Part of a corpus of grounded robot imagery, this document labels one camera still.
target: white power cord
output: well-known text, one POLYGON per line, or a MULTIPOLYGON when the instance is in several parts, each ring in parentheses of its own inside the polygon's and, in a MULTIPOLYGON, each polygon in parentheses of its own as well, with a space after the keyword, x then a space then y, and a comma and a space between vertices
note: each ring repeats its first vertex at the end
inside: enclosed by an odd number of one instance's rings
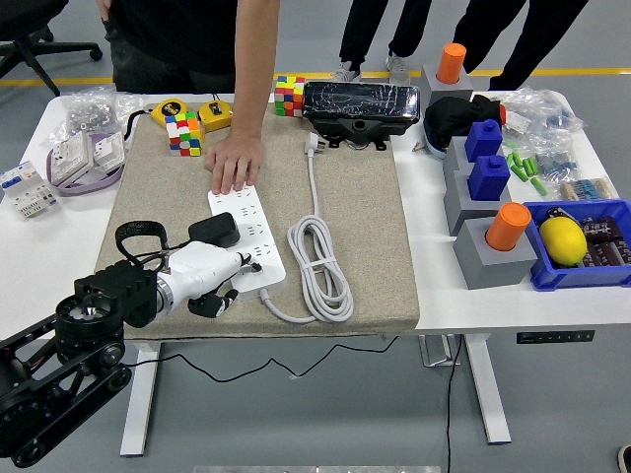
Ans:
POLYGON ((320 143, 315 133, 310 133, 305 143, 305 154, 309 160, 309 180, 314 199, 314 214, 303 217, 294 227, 287 231, 287 240, 294 251, 300 265, 303 282, 303 296, 312 314, 309 317, 293 317, 280 311, 269 299, 266 289, 259 292, 263 303, 277 317, 293 323, 345 322, 353 314, 354 303, 348 281, 337 264, 333 253, 333 241, 326 222, 319 216, 316 180, 314 178, 314 155, 320 153, 320 143), (305 244, 305 237, 311 234, 316 260, 311 261, 305 244), (316 279, 318 273, 323 274, 325 290, 316 279))

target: chair wheel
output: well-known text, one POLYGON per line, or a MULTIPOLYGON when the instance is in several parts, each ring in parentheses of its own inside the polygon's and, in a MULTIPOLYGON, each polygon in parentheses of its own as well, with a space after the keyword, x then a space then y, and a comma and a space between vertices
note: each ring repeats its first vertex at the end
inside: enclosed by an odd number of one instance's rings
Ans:
POLYGON ((103 52, 100 49, 92 49, 90 51, 90 57, 95 61, 100 61, 103 58, 103 52))

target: orange cup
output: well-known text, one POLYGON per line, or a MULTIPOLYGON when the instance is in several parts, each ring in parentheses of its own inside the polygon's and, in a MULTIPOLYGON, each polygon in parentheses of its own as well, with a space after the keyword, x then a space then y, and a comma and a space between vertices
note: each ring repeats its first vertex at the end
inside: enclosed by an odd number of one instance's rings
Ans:
POLYGON ((464 54, 466 54, 466 48, 462 44, 457 42, 446 44, 436 79, 443 84, 455 84, 460 78, 464 54))
POLYGON ((498 251, 510 251, 515 247, 532 220, 530 210, 517 202, 504 204, 486 233, 486 242, 498 251))

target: sneaker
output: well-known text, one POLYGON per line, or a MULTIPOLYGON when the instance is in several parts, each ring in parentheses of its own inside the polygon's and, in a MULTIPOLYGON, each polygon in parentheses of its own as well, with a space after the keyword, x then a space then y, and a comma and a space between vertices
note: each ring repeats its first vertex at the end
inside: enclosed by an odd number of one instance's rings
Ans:
POLYGON ((621 473, 631 473, 631 444, 624 445, 618 451, 618 468, 621 473))
POLYGON ((390 83, 395 86, 410 85, 410 71, 405 66, 402 57, 396 54, 388 55, 386 59, 386 69, 390 71, 390 83))
POLYGON ((331 73, 333 82, 353 82, 360 75, 359 71, 351 71, 351 61, 342 62, 339 69, 331 73))

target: person's arm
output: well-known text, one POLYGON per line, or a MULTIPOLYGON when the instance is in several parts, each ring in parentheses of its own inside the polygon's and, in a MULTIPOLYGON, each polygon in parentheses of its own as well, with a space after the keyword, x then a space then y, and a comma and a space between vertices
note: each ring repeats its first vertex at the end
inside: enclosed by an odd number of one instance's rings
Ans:
POLYGON ((109 6, 111 5, 111 0, 95 0, 97 2, 97 7, 99 7, 99 13, 101 14, 101 18, 104 22, 109 20, 109 6))
POLYGON ((235 103, 230 134, 208 150, 212 191, 254 185, 263 162, 261 131, 276 60, 280 0, 240 0, 235 42, 235 103))

